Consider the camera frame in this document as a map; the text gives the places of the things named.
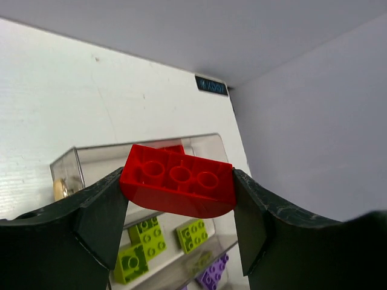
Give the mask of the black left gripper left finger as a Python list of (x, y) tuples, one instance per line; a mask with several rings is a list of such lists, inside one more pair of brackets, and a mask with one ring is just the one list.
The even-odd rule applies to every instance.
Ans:
[(128, 207), (121, 173), (1, 220), (1, 289), (106, 289)]

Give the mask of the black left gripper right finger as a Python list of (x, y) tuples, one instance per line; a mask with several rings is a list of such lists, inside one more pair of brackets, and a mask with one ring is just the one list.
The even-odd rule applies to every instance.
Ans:
[(385, 289), (386, 211), (340, 222), (233, 171), (242, 272), (251, 289)]

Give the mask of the red curved lego brick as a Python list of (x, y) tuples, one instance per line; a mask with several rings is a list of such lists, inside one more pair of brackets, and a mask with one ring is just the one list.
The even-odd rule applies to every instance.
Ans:
[(139, 144), (119, 184), (129, 201), (155, 211), (207, 219), (236, 207), (231, 164)]

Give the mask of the lime curved lego piece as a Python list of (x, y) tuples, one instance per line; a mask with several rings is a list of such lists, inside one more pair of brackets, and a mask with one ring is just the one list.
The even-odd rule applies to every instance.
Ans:
[(192, 219), (176, 228), (176, 234), (185, 254), (191, 253), (205, 243), (209, 235), (202, 219)]

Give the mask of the purple lego with lime top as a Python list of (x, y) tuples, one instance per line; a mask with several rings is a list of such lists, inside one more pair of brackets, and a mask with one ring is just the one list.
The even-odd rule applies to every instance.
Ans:
[(226, 264), (228, 261), (229, 255), (223, 254), (196, 278), (197, 283), (199, 283), (203, 289), (217, 290), (218, 283), (224, 270), (226, 269)]

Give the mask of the lime green lego brick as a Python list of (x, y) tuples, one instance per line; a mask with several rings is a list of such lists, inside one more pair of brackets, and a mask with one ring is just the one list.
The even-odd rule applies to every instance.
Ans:
[(163, 231), (157, 217), (152, 217), (128, 228), (131, 243), (143, 245), (146, 261), (154, 259), (166, 250)]

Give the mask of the lime square lego brick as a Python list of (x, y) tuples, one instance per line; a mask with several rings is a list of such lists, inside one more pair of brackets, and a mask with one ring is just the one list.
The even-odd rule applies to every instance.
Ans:
[(138, 243), (119, 250), (114, 268), (114, 280), (128, 284), (149, 271), (143, 245)]

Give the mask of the red lego plate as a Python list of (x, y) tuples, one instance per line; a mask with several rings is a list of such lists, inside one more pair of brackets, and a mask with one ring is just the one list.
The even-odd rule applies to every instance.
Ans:
[(167, 152), (174, 152), (174, 153), (179, 153), (179, 154), (185, 154), (184, 147), (179, 144), (179, 145), (173, 145), (173, 146), (164, 146), (164, 147), (159, 147), (160, 150), (167, 151)]

